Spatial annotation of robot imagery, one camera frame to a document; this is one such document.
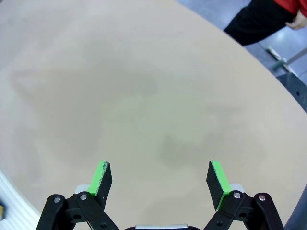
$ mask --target blue floor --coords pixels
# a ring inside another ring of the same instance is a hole
[[[248,5],[250,0],[178,0],[178,2],[223,30],[236,13]],[[299,31],[284,28],[261,42],[247,46],[246,49],[269,69],[276,62],[265,51],[269,46],[281,57],[290,58],[307,46],[307,28]],[[290,68],[307,85],[307,55],[292,63]],[[285,71],[279,69],[277,72],[272,73],[278,76],[285,73]]]

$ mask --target silver screw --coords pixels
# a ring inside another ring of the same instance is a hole
[[[264,201],[265,200],[265,196],[264,195],[259,195],[259,200]]]
[[[54,198],[54,203],[58,203],[61,200],[61,197],[57,196],[56,198]]]
[[[240,198],[241,197],[241,195],[240,195],[240,193],[234,193],[234,198]]]
[[[81,196],[80,196],[80,199],[81,199],[81,200],[86,200],[86,199],[87,199],[86,194],[81,195]]]

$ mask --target hand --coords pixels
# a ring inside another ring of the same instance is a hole
[[[293,30],[299,30],[307,25],[307,17],[305,17],[301,11],[297,12],[297,16],[293,23],[286,23],[287,26]]]

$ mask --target person's arm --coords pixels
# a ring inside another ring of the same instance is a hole
[[[286,23],[287,26],[294,30],[299,30],[307,25],[307,0],[299,0],[301,9],[297,12],[297,16],[293,23]]]

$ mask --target beige tabletop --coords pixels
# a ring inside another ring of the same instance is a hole
[[[285,224],[306,184],[307,116],[223,32],[165,0],[4,0],[0,15],[0,168],[39,211],[108,160],[121,229],[203,228],[219,160]]]

